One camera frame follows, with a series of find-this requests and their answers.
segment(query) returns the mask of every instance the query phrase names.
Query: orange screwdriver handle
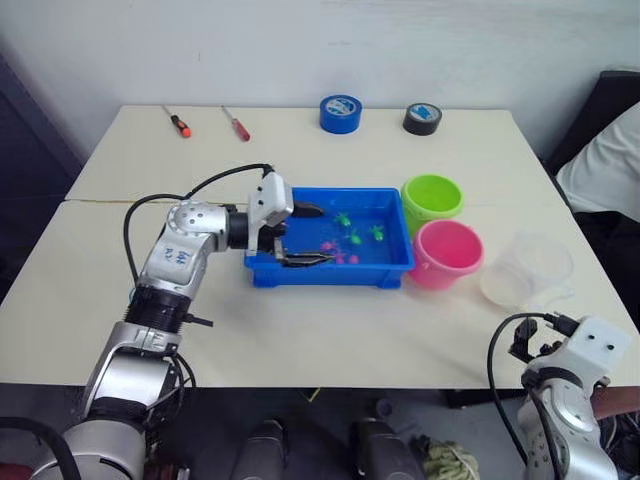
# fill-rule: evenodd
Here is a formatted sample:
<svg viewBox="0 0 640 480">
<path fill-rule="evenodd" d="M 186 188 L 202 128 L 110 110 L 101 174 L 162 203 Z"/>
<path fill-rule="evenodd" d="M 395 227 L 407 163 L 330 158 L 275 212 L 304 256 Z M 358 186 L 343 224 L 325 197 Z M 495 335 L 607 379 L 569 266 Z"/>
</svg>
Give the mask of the orange screwdriver handle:
<svg viewBox="0 0 640 480">
<path fill-rule="evenodd" d="M 176 126 L 180 135 L 184 138 L 189 138 L 191 136 L 191 129 L 187 127 L 187 124 L 180 120 L 180 117 L 177 115 L 171 115 L 171 122 Z"/>
</svg>

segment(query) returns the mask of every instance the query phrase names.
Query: white wall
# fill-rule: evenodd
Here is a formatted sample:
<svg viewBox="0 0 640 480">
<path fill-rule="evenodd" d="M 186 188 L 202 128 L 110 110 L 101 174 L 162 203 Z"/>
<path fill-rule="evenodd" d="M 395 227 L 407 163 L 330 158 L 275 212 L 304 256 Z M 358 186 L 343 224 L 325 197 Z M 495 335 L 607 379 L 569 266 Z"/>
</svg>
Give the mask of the white wall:
<svg viewBox="0 0 640 480">
<path fill-rule="evenodd" d="M 0 0 L 0 51 L 86 158 L 125 103 L 506 107 L 549 153 L 638 0 Z"/>
</svg>

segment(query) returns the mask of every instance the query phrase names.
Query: tape roll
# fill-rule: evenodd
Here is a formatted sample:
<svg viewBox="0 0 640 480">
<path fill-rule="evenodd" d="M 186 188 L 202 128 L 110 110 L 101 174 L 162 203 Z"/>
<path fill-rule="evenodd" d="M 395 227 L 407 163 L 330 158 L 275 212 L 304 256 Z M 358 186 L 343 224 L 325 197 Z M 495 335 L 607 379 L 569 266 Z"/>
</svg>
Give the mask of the tape roll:
<svg viewBox="0 0 640 480">
<path fill-rule="evenodd" d="M 360 125 L 362 104 L 349 95 L 331 95 L 320 103 L 320 126 L 330 133 L 351 133 Z"/>
<path fill-rule="evenodd" d="M 436 131 L 442 112 L 435 105 L 429 103 L 414 103 L 407 107 L 402 126 L 414 135 L 431 135 Z"/>
</svg>

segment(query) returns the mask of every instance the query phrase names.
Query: blue tape roll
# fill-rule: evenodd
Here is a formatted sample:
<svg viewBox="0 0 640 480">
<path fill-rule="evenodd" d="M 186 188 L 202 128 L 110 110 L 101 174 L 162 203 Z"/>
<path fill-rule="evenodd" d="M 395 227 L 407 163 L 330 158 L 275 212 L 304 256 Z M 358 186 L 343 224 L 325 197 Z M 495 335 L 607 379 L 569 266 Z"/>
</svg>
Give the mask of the blue tape roll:
<svg viewBox="0 0 640 480">
<path fill-rule="evenodd" d="M 349 95 L 331 95 L 320 103 L 320 126 L 330 133 L 351 133 L 360 125 L 362 104 Z"/>
</svg>

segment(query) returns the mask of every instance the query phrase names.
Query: blue plastic tray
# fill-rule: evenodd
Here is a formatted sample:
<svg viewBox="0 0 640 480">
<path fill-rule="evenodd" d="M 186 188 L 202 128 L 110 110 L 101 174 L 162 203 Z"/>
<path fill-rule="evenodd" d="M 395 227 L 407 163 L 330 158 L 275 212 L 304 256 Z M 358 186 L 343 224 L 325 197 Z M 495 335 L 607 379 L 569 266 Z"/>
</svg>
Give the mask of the blue plastic tray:
<svg viewBox="0 0 640 480">
<path fill-rule="evenodd" d="M 319 251 L 331 245 L 338 259 L 306 268 L 286 268 L 273 256 L 259 253 L 245 257 L 253 270 L 253 285 L 375 285 L 399 288 L 402 275 L 414 267 L 409 233 L 402 213 L 400 195 L 395 188 L 307 188 L 293 189 L 294 200 L 311 202 L 325 210 L 319 218 L 287 219 L 283 244 L 290 253 Z M 336 216 L 345 213 L 350 227 Z M 382 227 L 384 239 L 378 241 L 372 227 Z M 362 243 L 355 245 L 348 236 L 355 233 Z"/>
</svg>

